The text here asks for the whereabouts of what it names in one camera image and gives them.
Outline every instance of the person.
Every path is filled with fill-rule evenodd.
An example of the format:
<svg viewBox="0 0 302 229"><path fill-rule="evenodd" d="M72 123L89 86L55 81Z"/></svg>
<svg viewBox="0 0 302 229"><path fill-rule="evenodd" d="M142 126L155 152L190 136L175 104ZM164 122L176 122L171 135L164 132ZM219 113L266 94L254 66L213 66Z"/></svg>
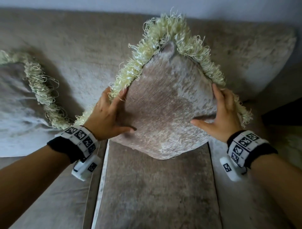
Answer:
<svg viewBox="0 0 302 229"><path fill-rule="evenodd" d="M109 101L109 92L110 88L103 92L83 125L97 140L134 132L131 127L121 127L115 123L117 106L126 90L121 91L112 103ZM215 84L213 93L217 99L217 115L214 122L193 119L191 123L227 143L232 135L242 130L234 95L228 89L218 89ZM9 228L71 162L73 160L67 154L46 145L1 169L1 228ZM254 159L250 168L252 175L272 195L296 228L302 228L302 171L277 154L269 152Z"/></svg>

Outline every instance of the finger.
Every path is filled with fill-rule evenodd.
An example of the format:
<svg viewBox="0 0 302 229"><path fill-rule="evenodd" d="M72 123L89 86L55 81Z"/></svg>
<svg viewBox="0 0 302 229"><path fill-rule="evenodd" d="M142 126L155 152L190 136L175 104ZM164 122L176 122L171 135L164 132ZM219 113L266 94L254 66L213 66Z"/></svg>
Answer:
<svg viewBox="0 0 302 229"><path fill-rule="evenodd" d="M119 102L121 100L123 100L124 98L124 95L126 94L127 92L127 88L125 89L122 89L118 95L113 99L112 103L111 103L111 106L110 106L110 110L115 112L117 110L117 105L119 104Z"/></svg>
<svg viewBox="0 0 302 229"><path fill-rule="evenodd" d="M212 123L207 123L203 120L198 120L198 119L192 119L191 124L193 124L194 126L197 126L198 128L204 130L208 134L210 134L212 132L212 129L214 128Z"/></svg>
<svg viewBox="0 0 302 229"><path fill-rule="evenodd" d="M100 106L104 106L104 105L107 105L107 106L110 106L110 100L109 100L109 93L111 92L111 89L110 87L107 87L103 93L102 93L102 96L100 97L99 99L99 105Z"/></svg>
<svg viewBox="0 0 302 229"><path fill-rule="evenodd" d="M223 96L221 90L214 83L212 84L212 88L213 88L214 96L217 100L217 111L219 109L225 108L224 96Z"/></svg>
<svg viewBox="0 0 302 229"><path fill-rule="evenodd" d="M126 126L123 126L123 127L121 127L121 126L116 126L116 127L114 127L113 132L114 132L115 136L118 136L118 135L124 134L124 133L134 133L135 131L134 131L134 129L131 128L131 127L126 127Z"/></svg>
<svg viewBox="0 0 302 229"><path fill-rule="evenodd" d="M225 104L226 104L226 108L228 110L233 110L235 108L235 101L234 101L234 93L225 88L223 91L222 91L224 97L225 97Z"/></svg>

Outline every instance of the forearm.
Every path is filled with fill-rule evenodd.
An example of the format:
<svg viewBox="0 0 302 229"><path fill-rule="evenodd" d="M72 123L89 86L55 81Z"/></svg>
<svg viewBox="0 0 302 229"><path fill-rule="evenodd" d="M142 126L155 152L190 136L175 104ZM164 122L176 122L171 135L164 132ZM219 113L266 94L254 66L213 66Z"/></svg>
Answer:
<svg viewBox="0 0 302 229"><path fill-rule="evenodd" d="M45 146L0 170L0 225L9 228L70 164Z"/></svg>
<svg viewBox="0 0 302 229"><path fill-rule="evenodd" d="M277 154L269 154L258 157L251 172L296 228L302 228L302 171Z"/></svg>

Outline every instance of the wall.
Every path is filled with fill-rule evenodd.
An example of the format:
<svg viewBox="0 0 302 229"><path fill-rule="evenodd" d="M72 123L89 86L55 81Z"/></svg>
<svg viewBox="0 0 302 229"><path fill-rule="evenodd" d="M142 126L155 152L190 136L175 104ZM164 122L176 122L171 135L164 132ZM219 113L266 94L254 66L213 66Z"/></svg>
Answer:
<svg viewBox="0 0 302 229"><path fill-rule="evenodd" d="M192 18L236 21L273 21L295 26L302 33L300 0L0 0L0 7L24 7L80 11L130 12L159 15L174 7ZM302 59L302 44L289 65Z"/></svg>

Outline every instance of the wristband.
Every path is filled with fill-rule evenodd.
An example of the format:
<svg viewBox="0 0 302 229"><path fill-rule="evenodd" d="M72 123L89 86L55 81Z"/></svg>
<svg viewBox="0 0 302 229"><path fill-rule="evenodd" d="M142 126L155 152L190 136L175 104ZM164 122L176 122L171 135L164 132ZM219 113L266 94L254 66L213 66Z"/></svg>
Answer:
<svg viewBox="0 0 302 229"><path fill-rule="evenodd" d="M260 138L252 131L234 133L227 141L228 155L239 167L250 169L252 162L266 154L278 153L267 140Z"/></svg>
<svg viewBox="0 0 302 229"><path fill-rule="evenodd" d="M57 152L67 154L71 163L85 161L98 148L98 140L83 126L69 127L55 136L47 145Z"/></svg>

